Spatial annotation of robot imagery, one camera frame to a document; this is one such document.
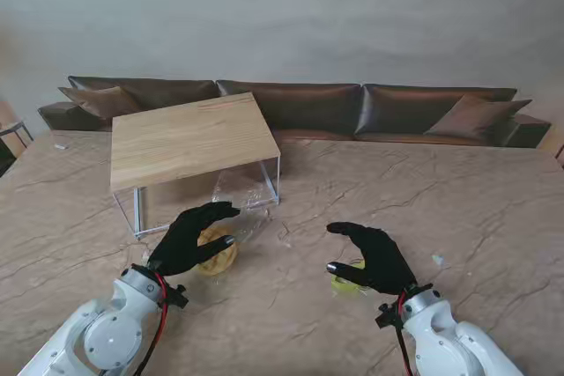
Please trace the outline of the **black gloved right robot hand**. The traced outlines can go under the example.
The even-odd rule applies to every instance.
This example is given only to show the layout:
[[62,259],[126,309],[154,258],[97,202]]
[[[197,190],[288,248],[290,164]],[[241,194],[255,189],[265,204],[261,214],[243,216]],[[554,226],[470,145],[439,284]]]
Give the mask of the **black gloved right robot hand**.
[[330,233],[348,237],[360,250],[365,262],[363,269],[329,262],[326,269],[332,275],[389,295],[399,296],[417,285],[417,279],[397,243],[382,229],[351,222],[332,222],[326,229]]

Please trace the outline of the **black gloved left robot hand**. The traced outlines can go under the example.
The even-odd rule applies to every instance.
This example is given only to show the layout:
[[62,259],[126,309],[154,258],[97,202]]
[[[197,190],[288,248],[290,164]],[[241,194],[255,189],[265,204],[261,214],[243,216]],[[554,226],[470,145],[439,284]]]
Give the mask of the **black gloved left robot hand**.
[[202,231],[224,218],[237,217],[240,210],[231,202],[206,203],[182,212],[149,256],[147,267],[161,276],[185,273],[207,262],[234,244],[234,236],[223,235],[198,245]]

